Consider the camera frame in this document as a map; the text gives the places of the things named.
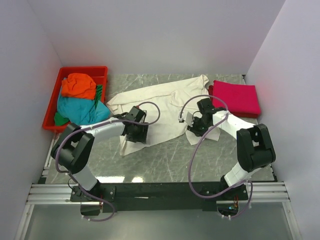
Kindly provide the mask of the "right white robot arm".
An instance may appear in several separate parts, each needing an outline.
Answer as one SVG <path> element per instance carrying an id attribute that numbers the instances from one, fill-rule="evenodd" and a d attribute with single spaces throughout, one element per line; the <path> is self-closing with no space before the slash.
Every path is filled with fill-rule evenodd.
<path id="1" fill-rule="evenodd" d="M 197 102 L 201 118 L 193 117 L 191 113 L 185 116 L 184 109 L 192 100 L 202 97 Z M 248 183 L 251 176 L 257 171 L 272 164 L 276 160 L 275 149 L 270 137 L 268 127 L 264 124 L 253 124 L 233 115 L 227 104 L 213 95 L 196 95 L 191 97 L 183 105 L 178 115 L 180 123 L 186 123 L 187 129 L 200 136 L 194 149 L 188 167 L 189 187 L 195 195 L 196 192 L 191 180 L 191 169 L 196 153 L 205 137 L 214 129 L 220 128 L 236 140 L 237 163 L 220 180 L 219 193 L 226 200 L 230 200 L 237 194 L 237 187 Z"/>

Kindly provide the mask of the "white t shirt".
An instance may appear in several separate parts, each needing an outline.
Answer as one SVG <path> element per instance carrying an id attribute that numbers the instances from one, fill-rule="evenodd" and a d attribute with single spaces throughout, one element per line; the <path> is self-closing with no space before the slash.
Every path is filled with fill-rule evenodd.
<path id="1" fill-rule="evenodd" d="M 183 105 L 191 97 L 208 94 L 206 85 L 209 79 L 202 74 L 185 80 L 163 83 L 143 87 L 117 94 L 106 103 L 113 114 L 129 112 L 133 106 L 143 102 L 152 102 L 140 108 L 147 111 L 145 121 L 151 123 L 159 117 L 158 121 L 148 127 L 146 144 L 133 143 L 124 136 L 120 139 L 120 155 L 126 156 L 145 147 L 154 146 L 186 134 L 190 145 L 196 145 L 200 138 L 187 130 L 186 123 L 178 120 Z"/>

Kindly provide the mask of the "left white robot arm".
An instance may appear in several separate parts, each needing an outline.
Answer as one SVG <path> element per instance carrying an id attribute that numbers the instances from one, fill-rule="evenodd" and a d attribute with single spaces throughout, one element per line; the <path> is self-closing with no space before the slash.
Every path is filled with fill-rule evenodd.
<path id="1" fill-rule="evenodd" d="M 99 180 L 88 167 L 94 143 L 113 137 L 125 136 L 131 142 L 146 143 L 148 123 L 147 112 L 133 106 L 129 112 L 116 114 L 108 120 L 93 125 L 69 124 L 51 150 L 51 157 L 63 166 L 82 186 L 82 195 L 88 201 L 100 195 Z"/>

